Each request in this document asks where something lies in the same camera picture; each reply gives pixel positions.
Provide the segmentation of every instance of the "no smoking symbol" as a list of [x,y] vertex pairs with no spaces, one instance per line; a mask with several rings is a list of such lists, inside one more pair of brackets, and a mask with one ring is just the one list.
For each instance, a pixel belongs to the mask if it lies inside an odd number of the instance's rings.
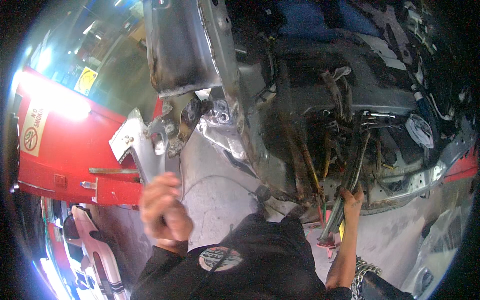
[[36,147],[36,143],[38,142],[38,134],[36,133],[35,128],[29,127],[25,131],[24,136],[24,146],[25,149],[28,151],[32,151]]

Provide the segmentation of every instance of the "t-shirt logo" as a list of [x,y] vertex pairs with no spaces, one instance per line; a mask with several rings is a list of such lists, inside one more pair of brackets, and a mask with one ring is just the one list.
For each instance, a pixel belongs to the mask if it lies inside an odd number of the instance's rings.
[[[213,267],[222,260],[228,253],[227,247],[212,247],[207,248],[200,253],[198,262],[200,266],[206,271],[210,271]],[[240,253],[235,250],[230,250],[228,257],[226,257],[220,265],[216,268],[215,272],[231,269],[238,265],[242,261]]]

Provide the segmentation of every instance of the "damaged car body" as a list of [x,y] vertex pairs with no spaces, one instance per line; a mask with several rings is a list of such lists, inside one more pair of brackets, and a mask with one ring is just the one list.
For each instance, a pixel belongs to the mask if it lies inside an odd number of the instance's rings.
[[[343,218],[340,185],[362,183],[364,215],[427,194],[477,140],[468,78],[445,63],[454,41],[423,1],[338,3],[332,20],[315,1],[249,15],[231,1],[145,0],[162,155],[198,130],[275,198],[332,210],[326,234]],[[302,28],[302,10],[317,25]]]

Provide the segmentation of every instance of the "warning sticker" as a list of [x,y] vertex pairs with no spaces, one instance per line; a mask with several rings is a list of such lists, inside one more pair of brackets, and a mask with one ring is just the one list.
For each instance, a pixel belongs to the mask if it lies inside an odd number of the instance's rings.
[[84,94],[85,96],[88,96],[88,93],[90,92],[90,89],[92,88],[97,76],[97,72],[93,71],[88,67],[85,67],[73,89],[77,92]]
[[20,134],[20,150],[38,156],[48,111],[49,109],[35,98],[30,101]]

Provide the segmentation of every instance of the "black t-shirt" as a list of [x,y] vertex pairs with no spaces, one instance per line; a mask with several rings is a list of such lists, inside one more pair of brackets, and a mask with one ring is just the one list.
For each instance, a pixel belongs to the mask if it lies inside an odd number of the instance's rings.
[[187,257],[154,246],[131,299],[351,297],[349,288],[325,291],[298,219],[269,223],[253,214],[219,244],[193,249]]

